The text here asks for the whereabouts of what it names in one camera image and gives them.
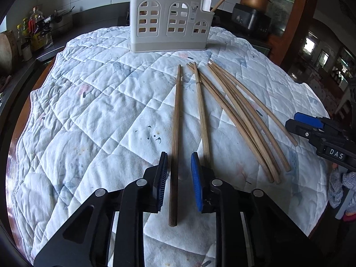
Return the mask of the gloved right hand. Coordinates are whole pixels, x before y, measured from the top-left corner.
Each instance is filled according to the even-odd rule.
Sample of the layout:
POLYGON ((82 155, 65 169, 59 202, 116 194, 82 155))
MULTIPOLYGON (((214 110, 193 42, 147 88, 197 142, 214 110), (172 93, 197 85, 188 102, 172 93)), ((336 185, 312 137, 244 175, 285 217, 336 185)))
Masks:
POLYGON ((341 173, 338 168, 333 169, 328 184, 328 201, 332 208, 341 204, 344 189, 355 192, 355 172, 341 173))

